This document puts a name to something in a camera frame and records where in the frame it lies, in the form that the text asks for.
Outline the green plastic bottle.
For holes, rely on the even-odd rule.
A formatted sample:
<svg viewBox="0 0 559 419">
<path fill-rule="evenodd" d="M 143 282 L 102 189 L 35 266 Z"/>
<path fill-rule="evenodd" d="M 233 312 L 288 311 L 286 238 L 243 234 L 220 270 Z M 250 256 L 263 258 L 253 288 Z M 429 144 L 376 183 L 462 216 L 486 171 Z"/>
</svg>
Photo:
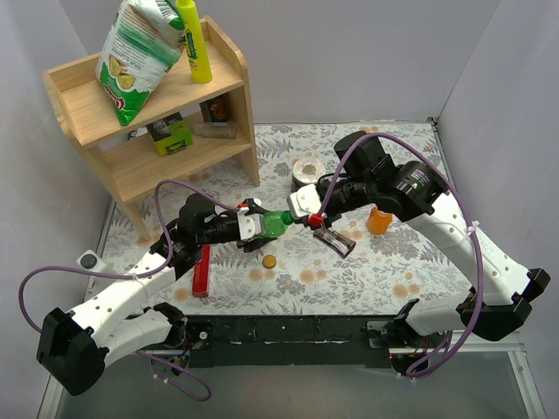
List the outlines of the green plastic bottle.
<svg viewBox="0 0 559 419">
<path fill-rule="evenodd" d="M 294 224 L 289 210 L 267 211 L 263 216 L 264 227 L 258 234 L 258 238 L 278 238 L 283 236 L 289 227 Z"/>
</svg>

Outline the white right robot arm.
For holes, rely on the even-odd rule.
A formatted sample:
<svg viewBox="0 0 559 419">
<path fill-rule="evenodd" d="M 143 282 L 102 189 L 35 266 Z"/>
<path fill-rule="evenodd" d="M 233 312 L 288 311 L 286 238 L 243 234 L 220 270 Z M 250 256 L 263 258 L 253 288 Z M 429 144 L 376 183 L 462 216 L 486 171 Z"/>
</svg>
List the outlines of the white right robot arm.
<svg viewBox="0 0 559 419">
<path fill-rule="evenodd" d="M 547 288 L 548 273 L 529 269 L 502 251 L 426 158 L 418 155 L 396 165 L 383 149 L 383 139 L 399 141 L 363 131 L 339 140 L 336 171 L 292 192 L 284 216 L 257 216 L 252 205 L 242 210 L 242 240 L 277 238 L 290 223 L 325 233 L 341 215 L 372 204 L 426 237 L 472 285 L 453 296 L 409 301 L 385 327 L 386 338 L 414 347 L 433 333 L 460 330 L 498 341 L 519 329 L 532 302 Z"/>
</svg>

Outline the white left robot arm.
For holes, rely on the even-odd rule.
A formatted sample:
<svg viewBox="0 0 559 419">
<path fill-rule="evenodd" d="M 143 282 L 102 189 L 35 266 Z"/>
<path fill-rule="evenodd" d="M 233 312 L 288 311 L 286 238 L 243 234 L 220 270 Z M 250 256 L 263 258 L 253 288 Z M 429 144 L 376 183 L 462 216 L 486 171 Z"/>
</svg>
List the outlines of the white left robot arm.
<svg viewBox="0 0 559 419">
<path fill-rule="evenodd" d="M 182 347 L 188 334 L 181 310 L 169 303 L 149 307 L 138 317 L 134 310 L 191 270 L 205 245 L 236 242 L 249 247 L 265 230 L 265 212 L 257 199 L 217 212 L 201 195 L 189 196 L 167 225 L 170 236 L 151 246 L 131 270 L 131 279 L 113 282 L 67 313 L 56 308 L 46 315 L 38 362 L 70 395 L 81 395 L 106 367 L 139 349 Z"/>
</svg>

